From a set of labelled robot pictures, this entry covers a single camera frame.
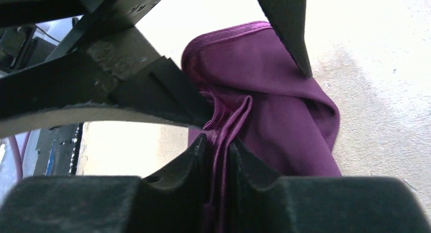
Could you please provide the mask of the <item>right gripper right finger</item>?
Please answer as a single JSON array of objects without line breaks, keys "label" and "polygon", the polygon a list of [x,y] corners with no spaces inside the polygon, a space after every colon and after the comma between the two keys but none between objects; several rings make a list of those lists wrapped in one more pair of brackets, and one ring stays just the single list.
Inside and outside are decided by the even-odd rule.
[{"label": "right gripper right finger", "polygon": [[430,232],[413,193],[388,177],[288,177],[229,147],[233,232]]}]

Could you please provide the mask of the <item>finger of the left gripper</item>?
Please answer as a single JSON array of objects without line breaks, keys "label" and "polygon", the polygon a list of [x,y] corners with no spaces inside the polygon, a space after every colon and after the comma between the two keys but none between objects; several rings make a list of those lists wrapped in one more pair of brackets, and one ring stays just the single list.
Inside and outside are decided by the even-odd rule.
[{"label": "finger of the left gripper", "polygon": [[306,0],[257,0],[277,36],[306,78],[313,76],[304,33]]}]

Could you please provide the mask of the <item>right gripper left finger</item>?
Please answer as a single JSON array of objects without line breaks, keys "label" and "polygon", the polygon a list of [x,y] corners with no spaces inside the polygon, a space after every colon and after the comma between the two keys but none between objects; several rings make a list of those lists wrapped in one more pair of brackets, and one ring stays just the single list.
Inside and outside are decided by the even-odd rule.
[{"label": "right gripper left finger", "polygon": [[204,134],[145,178],[29,177],[1,207],[1,232],[200,232],[207,194]]}]

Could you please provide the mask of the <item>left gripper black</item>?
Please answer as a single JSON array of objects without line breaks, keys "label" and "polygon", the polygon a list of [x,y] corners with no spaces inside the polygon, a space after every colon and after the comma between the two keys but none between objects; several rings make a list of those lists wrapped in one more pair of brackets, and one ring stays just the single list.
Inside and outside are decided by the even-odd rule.
[{"label": "left gripper black", "polygon": [[51,61],[1,79],[1,137],[87,121],[203,127],[209,102],[133,27],[160,1],[1,0],[2,72],[23,68],[36,30],[57,43]]}]

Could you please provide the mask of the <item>purple cloth napkin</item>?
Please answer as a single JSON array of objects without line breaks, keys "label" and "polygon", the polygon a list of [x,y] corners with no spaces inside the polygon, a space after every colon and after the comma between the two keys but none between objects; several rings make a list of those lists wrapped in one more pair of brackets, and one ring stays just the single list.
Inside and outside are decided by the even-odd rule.
[{"label": "purple cloth napkin", "polygon": [[225,231],[228,147],[236,138],[283,175],[341,175],[332,155],[340,112],[314,79],[302,76],[268,22],[197,36],[181,66],[214,108],[202,129],[189,130],[189,143],[207,136],[212,155],[204,232]]}]

